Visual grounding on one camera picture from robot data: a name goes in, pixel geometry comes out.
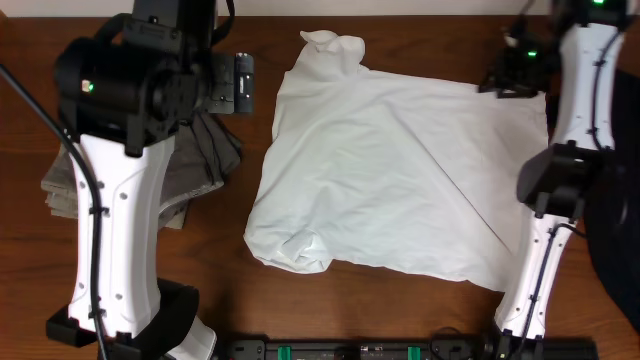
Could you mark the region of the white printed t-shirt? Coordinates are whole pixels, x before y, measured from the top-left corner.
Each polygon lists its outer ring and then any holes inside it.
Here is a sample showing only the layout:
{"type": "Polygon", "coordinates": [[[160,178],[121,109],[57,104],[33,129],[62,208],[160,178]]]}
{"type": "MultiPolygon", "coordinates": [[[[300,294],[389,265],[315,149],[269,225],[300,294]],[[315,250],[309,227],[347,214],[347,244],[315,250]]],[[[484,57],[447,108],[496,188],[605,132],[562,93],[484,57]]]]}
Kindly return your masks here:
{"type": "Polygon", "coordinates": [[[244,232],[253,256],[301,274],[339,260],[504,291],[523,228],[518,173],[548,143],[544,97],[371,70],[359,37],[303,38],[244,232]]]}

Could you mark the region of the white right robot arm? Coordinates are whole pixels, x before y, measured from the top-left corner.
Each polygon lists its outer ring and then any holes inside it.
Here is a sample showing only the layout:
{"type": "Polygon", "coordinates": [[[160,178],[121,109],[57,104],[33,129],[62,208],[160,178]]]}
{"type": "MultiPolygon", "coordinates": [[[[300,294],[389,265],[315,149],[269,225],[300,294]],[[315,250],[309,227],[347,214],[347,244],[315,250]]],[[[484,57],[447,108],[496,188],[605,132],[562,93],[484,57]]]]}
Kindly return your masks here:
{"type": "Polygon", "coordinates": [[[521,167],[516,196],[527,207],[516,268],[496,311],[496,329],[474,351],[477,359],[595,359],[591,340],[545,337],[546,310],[570,237],[614,163],[611,107],[624,33],[635,19],[627,0],[554,1],[552,37],[528,30],[520,11],[504,34],[505,47],[478,90],[532,98],[561,74],[558,117],[547,148],[521,167]]]}

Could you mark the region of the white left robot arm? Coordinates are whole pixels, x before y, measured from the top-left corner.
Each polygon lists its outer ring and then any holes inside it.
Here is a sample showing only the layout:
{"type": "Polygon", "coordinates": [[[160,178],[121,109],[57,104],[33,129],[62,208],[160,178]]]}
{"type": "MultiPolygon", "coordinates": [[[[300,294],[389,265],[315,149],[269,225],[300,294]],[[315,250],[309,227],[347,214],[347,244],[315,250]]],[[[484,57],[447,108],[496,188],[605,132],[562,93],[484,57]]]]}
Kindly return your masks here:
{"type": "Polygon", "coordinates": [[[197,111],[249,113],[255,65],[246,53],[79,38],[59,56],[59,112],[70,129],[78,202],[78,267],[48,338],[97,344],[103,359],[210,359],[215,332],[196,288],[161,279],[161,190],[178,128],[197,111]]]}

